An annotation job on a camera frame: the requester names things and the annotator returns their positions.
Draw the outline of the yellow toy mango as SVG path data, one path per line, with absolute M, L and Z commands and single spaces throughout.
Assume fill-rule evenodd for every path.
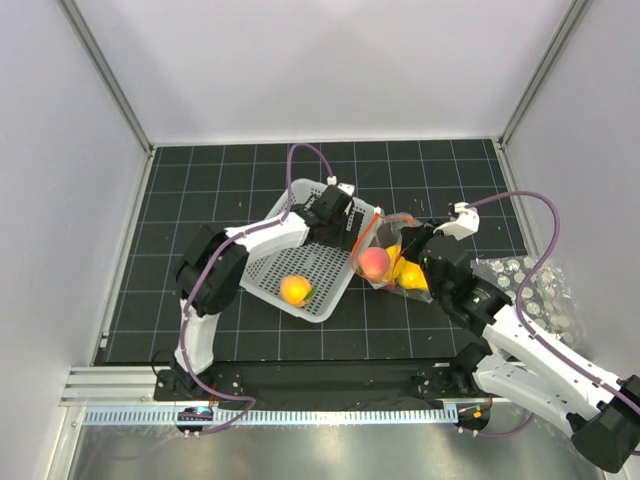
M 395 279 L 403 270 L 406 260 L 402 256 L 402 249 L 399 244 L 391 245 L 386 248 L 386 252 L 389 255 L 390 264 L 386 276 Z

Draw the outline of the yellow toy pear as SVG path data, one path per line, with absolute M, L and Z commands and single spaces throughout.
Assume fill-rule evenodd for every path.
M 397 283 L 406 290 L 428 291 L 428 284 L 421 267 L 413 262 L 406 261 L 397 277 Z

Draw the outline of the clear zip bag orange zipper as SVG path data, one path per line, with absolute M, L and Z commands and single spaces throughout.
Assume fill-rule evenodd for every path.
M 419 221 L 408 214 L 390 214 L 384 215 L 382 210 L 377 207 L 374 210 L 374 216 L 369 224 L 360 233 L 355 246 L 350 254 L 350 266 L 354 273 L 361 277 L 374 290 L 384 290 L 407 299 L 413 299 L 425 303 L 432 301 L 431 294 L 428 291 L 406 290 L 397 283 L 397 278 L 391 279 L 385 275 L 384 279 L 379 282 L 368 280 L 361 273 L 358 257 L 360 253 L 368 247 L 381 247 L 386 250 L 387 247 L 395 244 L 401 246 L 400 230 L 405 226 L 420 226 Z

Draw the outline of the pink toy peach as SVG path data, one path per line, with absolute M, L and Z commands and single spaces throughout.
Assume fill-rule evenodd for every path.
M 365 278 L 379 282 L 387 274 L 391 266 L 391 258 L 384 248 L 368 247 L 360 253 L 358 263 Z

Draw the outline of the orange toy with leaf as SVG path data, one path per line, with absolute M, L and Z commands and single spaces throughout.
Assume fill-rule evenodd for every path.
M 296 308 L 304 307 L 312 299 L 315 292 L 316 288 L 304 276 L 289 275 L 280 282 L 281 299 Z

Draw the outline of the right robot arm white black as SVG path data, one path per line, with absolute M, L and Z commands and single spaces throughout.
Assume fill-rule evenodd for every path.
M 619 472 L 639 445 L 639 378 L 622 379 L 563 344 L 501 289 L 477 276 L 464 248 L 428 225 L 401 230 L 402 255 L 425 275 L 449 319 L 481 339 L 450 372 L 463 396 L 518 404 L 566 434 L 589 462 Z

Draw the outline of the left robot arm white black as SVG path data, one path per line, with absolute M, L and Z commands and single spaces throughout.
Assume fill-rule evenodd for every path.
M 174 351 L 178 390 L 200 400 L 212 388 L 221 313 L 239 289 L 310 323 L 329 318 L 354 273 L 349 256 L 373 206 L 352 184 L 300 179 L 268 218 L 239 226 L 203 225 L 175 268 L 181 323 Z

